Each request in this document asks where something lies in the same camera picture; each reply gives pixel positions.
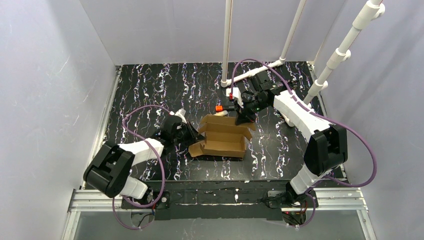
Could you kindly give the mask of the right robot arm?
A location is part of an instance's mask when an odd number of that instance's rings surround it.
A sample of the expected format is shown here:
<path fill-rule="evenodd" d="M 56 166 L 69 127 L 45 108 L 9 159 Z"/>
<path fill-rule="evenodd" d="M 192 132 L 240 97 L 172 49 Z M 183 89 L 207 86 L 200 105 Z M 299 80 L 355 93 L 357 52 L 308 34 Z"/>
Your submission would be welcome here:
<path fill-rule="evenodd" d="M 307 139 L 303 165 L 285 186 L 285 191 L 261 201 L 291 205 L 302 203 L 323 177 L 348 159 L 347 130 L 339 124 L 315 116 L 315 111 L 283 82 L 274 82 L 265 72 L 250 78 L 254 92 L 231 86 L 225 94 L 235 105 L 236 125 L 254 123 L 257 113 L 273 107 L 288 118 Z"/>

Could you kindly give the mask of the brown cardboard box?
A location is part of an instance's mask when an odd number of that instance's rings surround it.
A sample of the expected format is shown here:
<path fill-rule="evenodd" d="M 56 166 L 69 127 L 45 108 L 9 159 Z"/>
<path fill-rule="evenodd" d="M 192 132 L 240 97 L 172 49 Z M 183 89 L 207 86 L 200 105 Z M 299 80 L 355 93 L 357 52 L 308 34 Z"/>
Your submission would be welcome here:
<path fill-rule="evenodd" d="M 243 158 L 252 133 L 256 131 L 256 124 L 236 125 L 235 117 L 207 114 L 201 119 L 197 131 L 204 139 L 188 147 L 191 157 Z"/>

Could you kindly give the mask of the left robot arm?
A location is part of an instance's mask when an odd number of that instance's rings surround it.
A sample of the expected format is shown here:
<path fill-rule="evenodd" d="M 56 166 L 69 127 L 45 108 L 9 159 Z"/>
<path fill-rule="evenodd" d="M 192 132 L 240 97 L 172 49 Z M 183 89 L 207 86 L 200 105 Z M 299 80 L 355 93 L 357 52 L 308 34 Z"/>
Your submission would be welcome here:
<path fill-rule="evenodd" d="M 166 156 L 173 147 L 190 146 L 204 140 L 198 131 L 180 116 L 168 116 L 161 128 L 145 140 L 116 144 L 105 142 L 83 174 L 83 180 L 109 198 L 130 197 L 141 205 L 153 202 L 152 189 L 130 176 L 132 166 L 157 156 Z"/>

